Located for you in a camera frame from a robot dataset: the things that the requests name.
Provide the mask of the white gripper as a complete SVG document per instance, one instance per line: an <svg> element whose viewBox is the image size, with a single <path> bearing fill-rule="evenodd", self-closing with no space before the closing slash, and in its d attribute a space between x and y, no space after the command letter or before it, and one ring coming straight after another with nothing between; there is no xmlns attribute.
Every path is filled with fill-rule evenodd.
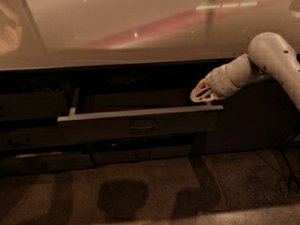
<svg viewBox="0 0 300 225"><path fill-rule="evenodd" d="M214 68L206 77L198 82L190 93L190 99L195 103L211 102L224 99L236 93L240 87L234 83L237 68L226 64Z"/></svg>

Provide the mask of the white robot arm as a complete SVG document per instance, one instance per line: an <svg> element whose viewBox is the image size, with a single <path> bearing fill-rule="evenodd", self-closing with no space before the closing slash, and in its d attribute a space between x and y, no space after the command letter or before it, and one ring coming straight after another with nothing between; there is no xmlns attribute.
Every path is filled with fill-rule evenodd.
<svg viewBox="0 0 300 225"><path fill-rule="evenodd" d="M193 102L231 97L241 88L268 78L275 79L300 110L300 64L296 52L280 35L261 33L252 39L247 53L214 68L190 93Z"/></svg>

